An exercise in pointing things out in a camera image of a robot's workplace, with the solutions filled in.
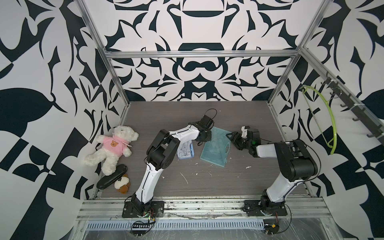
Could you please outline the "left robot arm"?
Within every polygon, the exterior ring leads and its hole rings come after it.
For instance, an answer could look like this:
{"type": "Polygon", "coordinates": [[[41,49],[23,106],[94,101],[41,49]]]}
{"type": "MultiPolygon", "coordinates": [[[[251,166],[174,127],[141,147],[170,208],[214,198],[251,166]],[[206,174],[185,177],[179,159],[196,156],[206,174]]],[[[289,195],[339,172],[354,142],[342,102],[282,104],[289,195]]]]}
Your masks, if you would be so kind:
{"type": "Polygon", "coordinates": [[[180,146],[189,141],[209,142],[212,139],[213,126],[214,120],[204,115],[201,120],[189,123],[182,129],[170,132],[160,130],[147,150],[146,172],[138,190],[131,198],[133,207],[140,215],[149,211],[158,180],[173,162],[180,146]]]}

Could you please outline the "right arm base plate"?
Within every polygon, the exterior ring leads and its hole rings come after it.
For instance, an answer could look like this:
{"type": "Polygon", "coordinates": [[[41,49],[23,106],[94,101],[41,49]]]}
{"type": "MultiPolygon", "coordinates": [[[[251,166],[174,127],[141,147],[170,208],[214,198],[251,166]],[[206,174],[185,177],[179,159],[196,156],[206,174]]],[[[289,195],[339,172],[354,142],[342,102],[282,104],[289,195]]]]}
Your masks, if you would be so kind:
{"type": "Polygon", "coordinates": [[[264,200],[245,200],[242,208],[249,217],[287,216],[285,202],[274,203],[264,200]]]}

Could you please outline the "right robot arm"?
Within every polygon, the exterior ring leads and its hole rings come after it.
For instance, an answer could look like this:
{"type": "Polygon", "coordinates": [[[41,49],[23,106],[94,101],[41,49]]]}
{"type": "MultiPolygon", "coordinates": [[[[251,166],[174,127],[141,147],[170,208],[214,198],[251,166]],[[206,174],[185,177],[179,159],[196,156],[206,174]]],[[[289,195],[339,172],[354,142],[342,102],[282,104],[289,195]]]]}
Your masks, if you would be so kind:
{"type": "Polygon", "coordinates": [[[231,132],[226,137],[240,151],[247,150],[254,158],[275,158],[280,173],[274,183],[264,190],[257,209],[266,213],[283,207],[286,197],[300,184],[319,173],[319,167],[307,145],[301,141],[262,144],[260,132],[248,126],[243,132],[231,132]]]}

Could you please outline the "blue geometry set case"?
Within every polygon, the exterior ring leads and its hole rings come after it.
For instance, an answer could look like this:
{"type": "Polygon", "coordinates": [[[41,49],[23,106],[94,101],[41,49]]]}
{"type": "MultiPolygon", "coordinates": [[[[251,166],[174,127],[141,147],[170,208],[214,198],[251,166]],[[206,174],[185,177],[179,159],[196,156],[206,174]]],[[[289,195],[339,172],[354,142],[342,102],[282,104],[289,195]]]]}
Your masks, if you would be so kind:
{"type": "Polygon", "coordinates": [[[186,160],[191,159],[195,155],[194,148],[193,148],[193,141],[188,141],[183,143],[182,145],[179,145],[179,148],[177,150],[177,156],[179,160],[186,160]]]}

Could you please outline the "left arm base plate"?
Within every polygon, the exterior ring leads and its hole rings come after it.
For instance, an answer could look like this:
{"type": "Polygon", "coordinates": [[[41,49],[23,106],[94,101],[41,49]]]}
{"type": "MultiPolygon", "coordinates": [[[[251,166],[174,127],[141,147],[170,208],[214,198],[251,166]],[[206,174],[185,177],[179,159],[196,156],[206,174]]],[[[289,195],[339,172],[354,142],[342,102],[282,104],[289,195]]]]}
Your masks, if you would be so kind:
{"type": "Polygon", "coordinates": [[[140,202],[125,202],[122,218],[144,218],[151,215],[157,217],[162,215],[165,209],[165,202],[151,201],[143,205],[140,202]]]}

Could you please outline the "teal ruler set case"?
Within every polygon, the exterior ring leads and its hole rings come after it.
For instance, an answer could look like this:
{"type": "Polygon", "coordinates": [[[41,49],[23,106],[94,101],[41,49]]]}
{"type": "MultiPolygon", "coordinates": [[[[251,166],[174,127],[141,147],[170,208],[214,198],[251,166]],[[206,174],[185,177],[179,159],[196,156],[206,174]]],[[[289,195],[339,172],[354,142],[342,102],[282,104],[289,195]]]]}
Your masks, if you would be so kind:
{"type": "Polygon", "coordinates": [[[227,134],[231,132],[213,127],[211,133],[212,139],[205,143],[200,159],[224,168],[231,146],[227,134]]]}

